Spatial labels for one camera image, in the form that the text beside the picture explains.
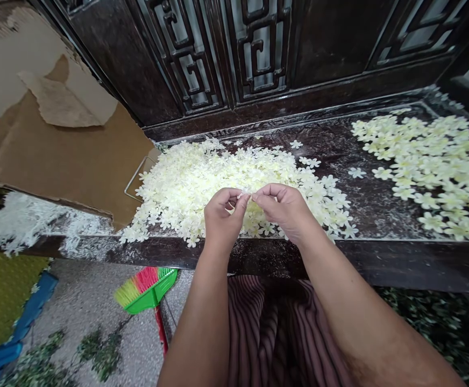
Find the speckled floor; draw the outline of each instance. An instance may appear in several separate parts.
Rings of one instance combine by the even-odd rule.
[[[153,386],[162,366],[162,348],[154,312],[147,310],[134,316],[122,331],[119,370],[105,383],[100,383],[91,370],[91,362],[81,367],[75,353],[82,338],[98,325],[103,334],[114,331],[129,315],[116,303],[114,291],[142,267],[74,260],[55,260],[51,273],[59,279],[52,298],[23,340],[24,350],[45,342],[60,329],[66,333],[61,348],[52,356],[56,363],[75,372],[79,386]],[[192,271],[181,270],[175,285],[162,303],[168,339],[175,332],[193,277]]]

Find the blue object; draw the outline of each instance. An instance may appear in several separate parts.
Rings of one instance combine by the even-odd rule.
[[[19,357],[23,345],[21,340],[30,330],[30,326],[37,316],[41,313],[41,309],[53,294],[53,290],[59,280],[53,275],[44,271],[41,275],[37,286],[39,290],[30,296],[26,302],[22,316],[16,324],[16,329],[12,335],[12,340],[6,344],[0,345],[0,375],[3,367]]]

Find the striped skirt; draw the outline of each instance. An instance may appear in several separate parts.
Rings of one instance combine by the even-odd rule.
[[[231,276],[230,386],[354,386],[309,281]]]

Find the hand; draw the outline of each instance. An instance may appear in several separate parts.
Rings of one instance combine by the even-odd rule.
[[[284,184],[267,184],[252,194],[252,200],[263,209],[267,220],[279,224],[295,245],[301,242],[306,231],[312,227],[322,229],[295,188]]]
[[[247,202],[251,195],[244,194],[239,199],[241,190],[237,188],[222,188],[213,195],[204,208],[204,219],[206,223],[207,247],[220,250],[223,253],[231,252],[240,234],[244,221]]]

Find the carved lattice pattern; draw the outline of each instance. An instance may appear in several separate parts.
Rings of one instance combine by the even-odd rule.
[[[199,1],[145,2],[147,24],[159,49],[161,65],[186,114],[222,107],[222,92]]]
[[[379,62],[426,51],[448,51],[454,44],[468,0],[417,0],[407,7],[400,29]]]
[[[225,2],[232,70],[241,102],[287,88],[291,1],[260,0],[259,3],[256,0]]]

